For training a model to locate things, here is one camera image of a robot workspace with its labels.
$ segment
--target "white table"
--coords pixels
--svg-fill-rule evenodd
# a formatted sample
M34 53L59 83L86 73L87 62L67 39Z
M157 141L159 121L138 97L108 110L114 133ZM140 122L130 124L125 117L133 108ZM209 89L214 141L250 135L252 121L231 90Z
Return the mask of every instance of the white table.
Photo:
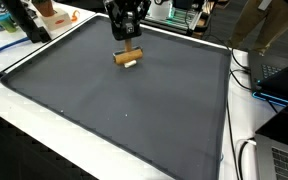
M49 34L52 40L56 39L57 37L67 32L71 28L78 26L81 22L85 21L86 19L92 17L95 14L94 12L91 11L86 11L83 9L67 6L56 2L53 2L53 6L63 9L69 14L70 17L72 16L75 10L78 10L80 12L80 17L78 18L78 21L72 23L72 26L65 26L55 31L51 31ZM29 5L29 8L35 10L35 7L31 4ZM46 28L46 26L44 25L43 21L40 18L37 18L34 21L38 27L44 26ZM0 47L8 43L14 42L16 40L22 39L24 37L26 37L26 34L20 29L20 27L18 27L18 30L15 33L8 33L6 31L0 32ZM47 43L39 42L33 44L31 41L27 41L0 52L0 71L5 70L6 68L10 67L17 61L26 57L28 54L40 49L45 45L47 45Z
M220 45L169 33L156 28L150 29L214 47L225 48ZM234 52L236 58L242 64L246 65L247 54L242 51ZM32 56L33 55L25 58L14 67L25 62ZM238 67L232 60L232 69L236 68ZM238 73L236 73L236 75L241 83L249 85L249 79L246 75ZM253 137L254 131L274 115L273 110L266 102L252 98L250 92L239 87L233 78L231 78L230 81L228 100L231 110L234 144L236 144L239 139ZM119 149L72 122L65 120L50 110L19 96L1 84L0 117L50 147L98 179L172 179L146 162ZM228 123L226 120L223 136L224 160L221 163L220 179L236 180L228 132ZM257 177L254 148L246 148L243 162L244 179L255 180Z

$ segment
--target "equipment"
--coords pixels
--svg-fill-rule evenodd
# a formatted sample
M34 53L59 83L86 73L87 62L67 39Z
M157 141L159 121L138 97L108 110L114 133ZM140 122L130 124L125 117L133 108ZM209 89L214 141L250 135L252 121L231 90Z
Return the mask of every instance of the equipment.
M213 5L207 4L209 1L204 0L173 0L164 1L160 6L152 5L146 18L142 21L143 24L166 29L168 31L179 34L192 36L193 32L205 32L211 21L211 14L203 12L204 7L213 9L218 0L215 0Z
M288 106L256 131L260 180L288 180Z
M150 4L150 0L104 0L114 38L125 40L125 50L113 54L116 64L125 64L143 57L140 47L132 48L131 39L141 36L140 21L145 18Z
M286 106L288 104L288 59L260 56L249 52L251 89L255 98Z
M166 20L172 16L172 0L154 0L151 4L148 16L153 19Z

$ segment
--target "electronic device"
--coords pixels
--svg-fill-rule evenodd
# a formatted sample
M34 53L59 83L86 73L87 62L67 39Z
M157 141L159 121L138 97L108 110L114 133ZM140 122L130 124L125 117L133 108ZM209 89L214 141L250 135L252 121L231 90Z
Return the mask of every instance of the electronic device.
M172 16L173 0L154 0L151 3L148 16L153 19L166 20Z
M145 18L150 4L150 0L104 0L114 38L120 41L140 36L140 21Z
M288 59L249 52L252 96L271 103L288 104Z
M288 106L256 131L260 180L288 180Z

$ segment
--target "cable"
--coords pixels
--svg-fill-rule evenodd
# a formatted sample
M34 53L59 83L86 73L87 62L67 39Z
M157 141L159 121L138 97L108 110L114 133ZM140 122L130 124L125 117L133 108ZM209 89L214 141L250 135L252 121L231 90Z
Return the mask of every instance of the cable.
M0 9L0 13L5 13L7 11L3 4L0 4Z
M233 76L233 78L235 79L235 81L244 89L248 90L248 91L251 91L251 88L248 88L246 86L244 86L237 78L236 76L234 75L234 72L232 70L230 70L230 75Z
M216 36L214 36L214 35L211 35L211 34L210 34L209 36L217 39L219 42L222 43L222 45L224 45L224 46L227 48L227 50L230 51L230 48L228 47L228 45L227 45L224 41L220 40L220 38L218 38L218 37L216 37ZM234 49L232 49L231 54L232 54L232 57L233 57L233 59L234 59L234 61L236 62L237 65L239 65L241 68L243 68L243 69L245 69L245 70L247 70L247 71L250 71L250 68L249 68L249 67L246 67L246 66L241 65L241 64L236 60L236 57L235 57L235 55L234 55Z
M272 107L272 109L274 110L274 112L277 114L278 111L276 110L276 108L273 106L273 104L269 101L269 100L266 100L268 102L268 104Z
M232 147L232 153L233 153L233 159L234 159L236 177L237 177L237 180L240 180L239 174L238 174L238 167L237 167L237 164L236 164L237 161L236 161L236 154L235 154L235 150L234 150L234 141L233 141L233 133L232 133L231 115L230 115L230 108L229 108L229 105L228 105L228 101L227 101L227 104L226 104L226 109L227 109L228 127L229 127L230 139L231 139L231 147Z
M249 71L246 71L246 70L244 70L244 69L235 69L235 70L232 71L232 73L234 73L234 72L243 72L243 73L245 73L245 74L250 74Z
M241 149L240 149L240 152L238 154L238 170L239 170L239 173L240 173L240 179L243 180L243 171L242 171L242 155L243 155L243 151L244 151L244 148L245 146L250 143L249 140L254 140L254 138L250 138L248 139L247 141L245 141L242 146L241 146Z

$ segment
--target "gray fabric surface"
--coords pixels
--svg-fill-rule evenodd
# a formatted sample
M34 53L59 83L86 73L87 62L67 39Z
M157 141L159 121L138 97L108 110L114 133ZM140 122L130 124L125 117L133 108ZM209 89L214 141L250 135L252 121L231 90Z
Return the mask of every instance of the gray fabric surface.
M91 22L3 84L177 179L217 179L229 53L145 30L133 40L144 58L125 69L110 24Z

